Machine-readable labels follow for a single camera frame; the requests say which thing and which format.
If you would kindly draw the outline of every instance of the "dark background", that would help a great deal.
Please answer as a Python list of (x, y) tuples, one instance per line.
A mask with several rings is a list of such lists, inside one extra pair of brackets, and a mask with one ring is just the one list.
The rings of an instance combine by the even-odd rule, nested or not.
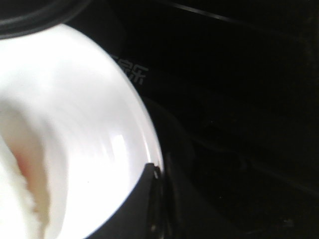
[(318, 14), (315, 0), (93, 0), (69, 22), (143, 67), (172, 238), (318, 238)]

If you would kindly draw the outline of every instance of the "white bowl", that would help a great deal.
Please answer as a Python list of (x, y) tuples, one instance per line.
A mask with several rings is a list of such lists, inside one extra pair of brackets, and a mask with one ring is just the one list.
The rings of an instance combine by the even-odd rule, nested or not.
[(149, 115), (112, 58), (66, 25), (1, 40), (0, 66), (0, 132), (47, 210), (44, 238), (86, 238), (146, 163), (162, 168)]

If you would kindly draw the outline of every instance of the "black lid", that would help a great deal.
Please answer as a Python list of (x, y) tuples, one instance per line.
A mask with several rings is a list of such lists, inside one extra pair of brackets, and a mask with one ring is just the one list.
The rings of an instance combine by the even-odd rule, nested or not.
[(0, 39), (27, 35), (66, 22), (91, 0), (2, 0)]

